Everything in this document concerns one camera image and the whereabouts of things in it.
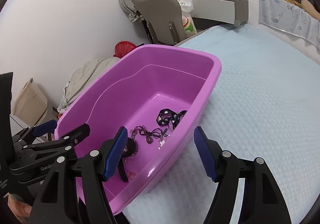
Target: mattress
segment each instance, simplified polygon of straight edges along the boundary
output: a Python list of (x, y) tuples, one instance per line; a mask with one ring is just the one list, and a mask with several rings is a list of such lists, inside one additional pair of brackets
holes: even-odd
[[(320, 66), (266, 31), (215, 26), (181, 47), (208, 52), (222, 63), (201, 126), (238, 158), (264, 158), (293, 224), (320, 193)], [(217, 184), (207, 177), (191, 141), (166, 176), (124, 210), (131, 224), (199, 224)], [(239, 189), (231, 223), (237, 223)]]

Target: beige plush toy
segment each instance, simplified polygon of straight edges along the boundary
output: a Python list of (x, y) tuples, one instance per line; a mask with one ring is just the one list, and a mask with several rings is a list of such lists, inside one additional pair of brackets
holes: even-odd
[(302, 8), (307, 12), (310, 16), (314, 17), (317, 20), (320, 20), (320, 13), (316, 11), (314, 6), (307, 0), (301, 1)]

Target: finger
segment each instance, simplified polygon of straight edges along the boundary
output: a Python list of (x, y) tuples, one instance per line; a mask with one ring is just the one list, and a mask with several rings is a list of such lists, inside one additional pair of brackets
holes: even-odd
[(14, 200), (9, 195), (8, 206), (15, 216), (28, 218), (30, 216), (32, 207), (24, 202)]

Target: black ribbon with white flowers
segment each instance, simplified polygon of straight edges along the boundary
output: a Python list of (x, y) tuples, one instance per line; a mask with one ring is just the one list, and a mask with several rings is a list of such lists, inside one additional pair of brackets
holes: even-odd
[(172, 122), (172, 130), (176, 128), (176, 126), (180, 122), (180, 117), (184, 116), (187, 111), (174, 112), (170, 109), (163, 109), (160, 111), (157, 117), (157, 123), (159, 126), (169, 125), (170, 121)]

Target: pink ring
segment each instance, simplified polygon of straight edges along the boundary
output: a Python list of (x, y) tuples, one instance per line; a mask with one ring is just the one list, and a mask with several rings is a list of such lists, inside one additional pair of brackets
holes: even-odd
[(133, 180), (136, 176), (137, 176), (137, 175), (136, 175), (135, 172), (130, 172), (130, 173), (129, 173), (129, 178), (130, 178), (130, 180)]

